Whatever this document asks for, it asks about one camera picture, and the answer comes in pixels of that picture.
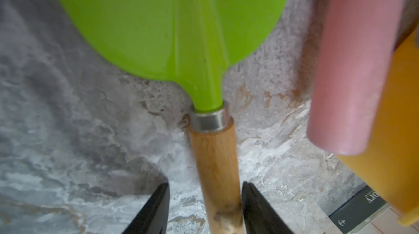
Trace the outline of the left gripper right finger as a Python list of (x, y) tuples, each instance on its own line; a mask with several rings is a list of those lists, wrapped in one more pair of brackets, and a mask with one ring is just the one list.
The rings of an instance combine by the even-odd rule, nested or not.
[(248, 234), (294, 234), (250, 182), (243, 182), (242, 211)]

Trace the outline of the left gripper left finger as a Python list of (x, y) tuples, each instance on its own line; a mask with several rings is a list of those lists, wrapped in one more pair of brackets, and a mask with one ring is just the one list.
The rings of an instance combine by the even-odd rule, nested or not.
[(165, 234), (169, 217), (170, 187), (158, 186), (122, 234)]

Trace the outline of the green shovel wooden handle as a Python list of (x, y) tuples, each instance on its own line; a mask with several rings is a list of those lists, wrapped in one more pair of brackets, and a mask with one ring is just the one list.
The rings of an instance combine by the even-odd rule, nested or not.
[(144, 79), (181, 86), (209, 229), (244, 232), (235, 122), (226, 71), (254, 53), (287, 0), (59, 0), (102, 57)]

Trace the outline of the purple shovel pink handle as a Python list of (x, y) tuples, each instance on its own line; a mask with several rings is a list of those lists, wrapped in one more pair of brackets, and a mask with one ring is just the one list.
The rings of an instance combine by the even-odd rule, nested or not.
[(329, 0), (307, 137), (340, 155), (368, 144), (404, 0)]

